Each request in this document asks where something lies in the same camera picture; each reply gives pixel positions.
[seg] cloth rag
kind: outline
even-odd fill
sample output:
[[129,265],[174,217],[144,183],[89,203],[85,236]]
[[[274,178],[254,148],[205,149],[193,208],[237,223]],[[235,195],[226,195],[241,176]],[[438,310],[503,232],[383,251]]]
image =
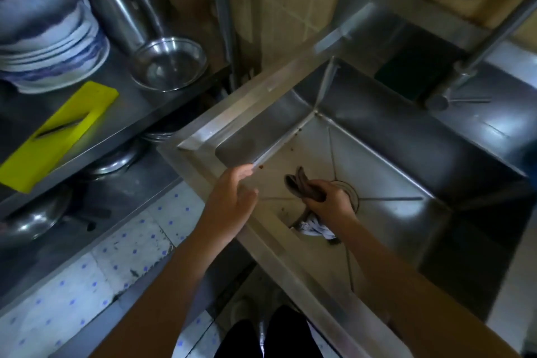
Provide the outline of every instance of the cloth rag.
[[[299,199],[307,198],[317,202],[323,202],[326,199],[324,191],[310,184],[302,166],[296,169],[294,175],[286,174],[284,183],[287,189]],[[329,241],[337,240],[336,236],[323,224],[319,216],[307,206],[300,217],[293,223],[293,227],[305,235],[323,236]]]

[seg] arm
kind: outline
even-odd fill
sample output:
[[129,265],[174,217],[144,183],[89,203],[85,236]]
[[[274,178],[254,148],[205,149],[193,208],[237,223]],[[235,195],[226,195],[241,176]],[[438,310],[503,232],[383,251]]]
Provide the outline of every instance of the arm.
[[171,357],[205,271],[238,234],[257,203],[256,190],[237,193],[239,181],[251,174],[252,165],[222,174],[192,234],[92,358]]
[[467,309],[391,253],[359,221],[344,191],[322,180],[322,203],[304,199],[356,258],[416,358],[519,357]]

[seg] stainless steel sink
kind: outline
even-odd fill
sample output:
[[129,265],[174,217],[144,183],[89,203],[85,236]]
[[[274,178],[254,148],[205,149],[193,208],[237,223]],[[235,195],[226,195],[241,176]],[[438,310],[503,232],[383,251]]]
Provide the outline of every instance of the stainless steel sink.
[[289,228],[303,204],[283,177],[298,165],[345,186],[361,224],[513,345],[534,288],[534,190],[504,146],[457,129],[456,107],[437,118],[374,79],[425,30],[373,1],[340,0],[331,26],[159,150],[202,198],[227,167],[256,165],[238,239],[341,355],[411,356],[344,245]]

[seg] metal pole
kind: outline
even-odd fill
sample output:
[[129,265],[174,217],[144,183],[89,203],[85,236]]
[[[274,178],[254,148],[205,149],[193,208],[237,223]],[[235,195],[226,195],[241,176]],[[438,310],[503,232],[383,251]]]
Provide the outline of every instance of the metal pole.
[[216,4],[216,12],[218,14],[220,33],[222,33],[222,38],[224,39],[225,58],[232,67],[229,84],[234,91],[240,86],[240,63],[238,60],[237,38],[235,36],[235,26],[233,25],[231,2],[230,0],[214,1]]

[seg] hand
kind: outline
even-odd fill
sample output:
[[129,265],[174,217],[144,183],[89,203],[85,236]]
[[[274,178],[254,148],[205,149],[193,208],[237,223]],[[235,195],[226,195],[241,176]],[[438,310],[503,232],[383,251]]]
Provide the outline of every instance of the hand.
[[252,174],[252,164],[224,171],[209,195],[195,233],[222,249],[237,236],[257,204],[257,189],[237,193],[239,181]]
[[311,185],[319,187],[326,193],[326,200],[317,202],[313,199],[302,199],[313,212],[337,235],[338,226],[347,221],[358,221],[352,208],[351,200],[345,191],[325,180],[310,180]]

